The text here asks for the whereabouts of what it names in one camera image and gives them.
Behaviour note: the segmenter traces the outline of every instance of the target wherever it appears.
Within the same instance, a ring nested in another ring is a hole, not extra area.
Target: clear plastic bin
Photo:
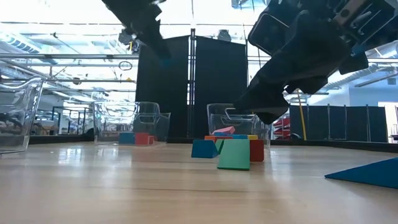
[[[153,146],[167,141],[171,114],[160,113],[157,103],[96,102],[93,109],[96,144]]]
[[[0,83],[0,154],[26,151],[43,82]]]
[[[271,126],[264,124],[256,115],[248,111],[238,111],[232,104],[213,103],[207,105],[209,134],[222,128],[233,126],[234,134],[257,135],[270,147]]]

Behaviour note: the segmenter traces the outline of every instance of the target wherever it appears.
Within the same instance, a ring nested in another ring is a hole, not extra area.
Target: red block
[[[250,140],[250,162],[264,161],[264,141]]]
[[[149,144],[154,144],[154,142],[155,142],[155,136],[149,136],[148,141],[149,141]]]
[[[212,134],[214,134],[214,133],[233,134],[234,132],[235,132],[234,126],[231,126],[231,127],[228,127],[228,128],[222,128],[222,129],[218,129],[216,131],[213,131]]]
[[[214,143],[219,139],[233,139],[232,136],[205,136],[205,140],[213,140]]]
[[[148,145],[149,134],[148,133],[136,133],[136,145]]]

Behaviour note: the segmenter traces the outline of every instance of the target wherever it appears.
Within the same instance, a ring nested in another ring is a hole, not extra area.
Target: black curtain
[[[207,104],[233,103],[247,85],[245,45],[197,37],[193,135],[202,138],[208,134]]]
[[[330,107],[330,138],[346,139],[346,109],[344,106]]]
[[[347,107],[347,140],[368,141],[367,120],[365,106]]]
[[[302,139],[304,139],[300,107],[299,106],[290,106],[289,114],[290,114],[290,133],[298,134]],[[304,115],[305,130],[306,130],[305,132],[308,134],[308,108],[307,108],[307,106],[303,106],[303,115]]]
[[[327,140],[329,138],[329,117],[327,106],[310,106],[308,114],[308,140]]]
[[[142,46],[139,56],[136,101],[156,102],[171,113],[170,138],[187,137],[188,36],[167,39],[172,59],[159,60]]]
[[[386,109],[369,107],[369,129],[371,142],[388,142]]]

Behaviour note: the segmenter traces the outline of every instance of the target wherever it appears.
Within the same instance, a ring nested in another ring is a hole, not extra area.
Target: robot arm
[[[365,51],[397,39],[396,0],[271,0],[248,36],[272,56],[235,102],[266,124],[289,104],[283,91],[314,94],[328,77],[368,68]]]
[[[160,20],[156,17],[162,13],[157,5],[166,0],[102,0],[108,9],[121,21],[125,29],[121,36],[129,42],[136,39],[150,47],[160,59],[171,57],[166,41],[160,34]]]

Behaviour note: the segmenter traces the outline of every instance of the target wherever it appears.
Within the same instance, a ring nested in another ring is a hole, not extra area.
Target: wooden tabletop
[[[191,145],[34,145],[0,158],[0,223],[393,223],[398,190],[327,180],[397,157],[272,147],[250,171],[190,158]]]

